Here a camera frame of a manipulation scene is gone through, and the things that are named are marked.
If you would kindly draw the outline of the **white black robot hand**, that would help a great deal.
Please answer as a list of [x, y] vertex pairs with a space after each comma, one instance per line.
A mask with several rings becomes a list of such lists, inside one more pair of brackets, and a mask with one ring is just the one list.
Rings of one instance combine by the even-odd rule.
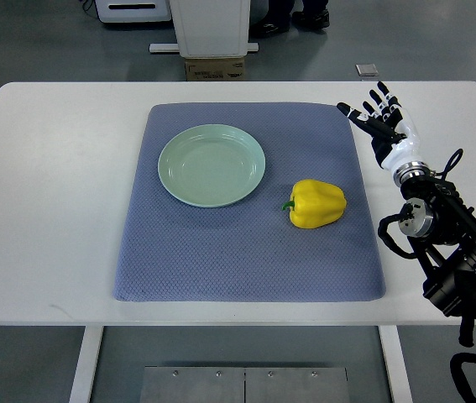
[[369, 91], [375, 105], [363, 102], [365, 112], [344, 102], [337, 109], [355, 126], [371, 137], [371, 146], [378, 165], [394, 172], [403, 164], [420, 161], [419, 138], [409, 113], [398, 98], [382, 82], [377, 83], [378, 93]]

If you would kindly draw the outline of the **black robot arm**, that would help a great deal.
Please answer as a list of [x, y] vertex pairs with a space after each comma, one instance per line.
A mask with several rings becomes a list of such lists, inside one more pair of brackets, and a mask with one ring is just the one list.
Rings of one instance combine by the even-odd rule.
[[[439, 173], [421, 162], [401, 166], [395, 181], [405, 203], [380, 221], [378, 235], [392, 252], [420, 263], [424, 297], [445, 316], [460, 317], [458, 341], [470, 348], [476, 326], [476, 217], [447, 180], [462, 155], [458, 149]], [[475, 402], [465, 363], [476, 364], [476, 354], [452, 356], [452, 379], [461, 398]]]

